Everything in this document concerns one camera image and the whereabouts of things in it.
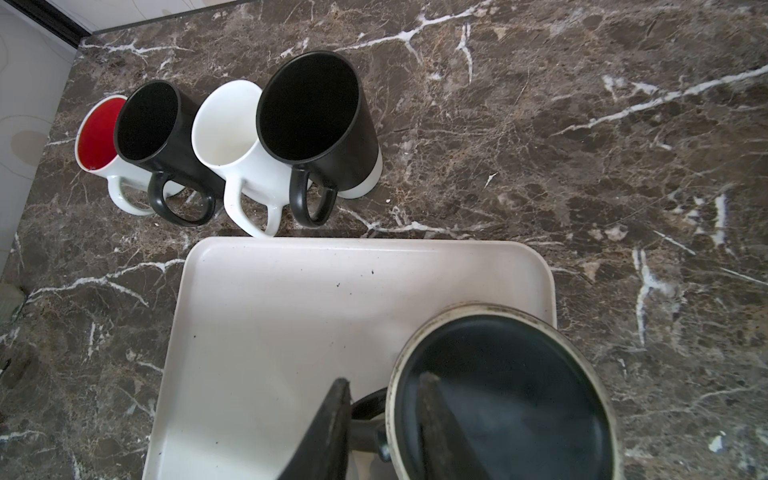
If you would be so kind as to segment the white mug red inside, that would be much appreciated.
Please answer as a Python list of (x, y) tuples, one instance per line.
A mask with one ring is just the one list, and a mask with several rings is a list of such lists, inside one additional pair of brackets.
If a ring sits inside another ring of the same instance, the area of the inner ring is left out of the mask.
[(123, 160), (114, 145), (118, 115), (127, 101), (124, 95), (112, 95), (91, 108), (76, 136), (75, 159), (80, 168), (107, 180), (113, 203), (135, 216), (154, 214), (152, 208), (132, 204), (124, 192), (126, 187), (147, 193), (151, 173)]

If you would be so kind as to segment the black mug white rim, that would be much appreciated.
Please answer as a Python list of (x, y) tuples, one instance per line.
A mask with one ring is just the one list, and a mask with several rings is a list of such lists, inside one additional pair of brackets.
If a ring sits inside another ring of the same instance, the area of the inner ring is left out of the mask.
[[(223, 202), (225, 181), (205, 166), (192, 146), (192, 126), (199, 105), (174, 84), (149, 81), (126, 100), (117, 118), (114, 146), (117, 154), (151, 174), (147, 194), (151, 208), (165, 220), (184, 227), (208, 223)], [(198, 192), (205, 205), (202, 215), (187, 219), (166, 203), (169, 182)]]

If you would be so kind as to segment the white ribbed mug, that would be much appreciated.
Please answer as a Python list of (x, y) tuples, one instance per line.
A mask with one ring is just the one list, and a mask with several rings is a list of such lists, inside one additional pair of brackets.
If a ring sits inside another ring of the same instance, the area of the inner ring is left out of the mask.
[[(198, 160), (225, 181), (224, 208), (247, 234), (275, 236), (283, 208), (290, 203), (291, 168), (269, 155), (256, 129), (262, 89), (248, 80), (234, 80), (214, 90), (200, 106), (191, 142)], [(266, 226), (257, 227), (244, 213), (241, 197), (267, 209)]]

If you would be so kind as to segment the small white black mug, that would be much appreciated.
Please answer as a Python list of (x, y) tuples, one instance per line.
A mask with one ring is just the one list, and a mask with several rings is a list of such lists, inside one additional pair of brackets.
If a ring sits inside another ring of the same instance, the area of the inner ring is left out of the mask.
[(260, 143), (291, 168), (289, 204), (307, 228), (323, 226), (337, 198), (378, 184), (383, 154), (362, 81), (344, 56), (310, 51), (285, 62), (260, 96)]

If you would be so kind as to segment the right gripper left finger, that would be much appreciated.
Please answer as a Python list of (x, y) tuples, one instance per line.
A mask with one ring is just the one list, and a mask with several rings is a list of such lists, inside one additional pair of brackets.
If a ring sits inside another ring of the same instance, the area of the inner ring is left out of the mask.
[(279, 479), (345, 479), (350, 424), (349, 381), (337, 378)]

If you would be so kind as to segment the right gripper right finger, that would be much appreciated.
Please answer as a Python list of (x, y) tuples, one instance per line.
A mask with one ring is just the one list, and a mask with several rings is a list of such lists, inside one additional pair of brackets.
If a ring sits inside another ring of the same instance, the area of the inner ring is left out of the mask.
[(419, 377), (416, 414), (425, 479), (489, 479), (431, 372)]

